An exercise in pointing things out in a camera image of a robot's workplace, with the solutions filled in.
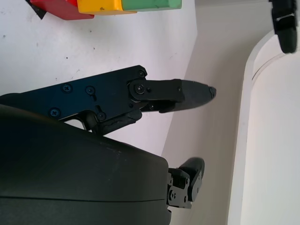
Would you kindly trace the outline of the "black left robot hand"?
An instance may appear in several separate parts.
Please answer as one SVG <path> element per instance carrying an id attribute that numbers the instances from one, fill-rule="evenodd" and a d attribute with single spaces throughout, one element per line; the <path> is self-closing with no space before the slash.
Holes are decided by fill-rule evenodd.
<path id="1" fill-rule="evenodd" d="M 295 53 L 298 45 L 297 1 L 270 0 L 274 33 L 284 54 Z"/>

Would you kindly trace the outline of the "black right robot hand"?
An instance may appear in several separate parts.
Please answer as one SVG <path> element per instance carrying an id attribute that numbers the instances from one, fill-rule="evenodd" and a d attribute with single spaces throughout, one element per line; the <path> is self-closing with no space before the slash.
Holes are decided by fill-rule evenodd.
<path id="1" fill-rule="evenodd" d="M 0 98 L 3 225 L 168 225 L 190 209 L 205 162 L 178 168 L 108 133 L 143 112 L 200 107 L 216 96 L 199 82 L 146 79 L 142 66 Z"/>

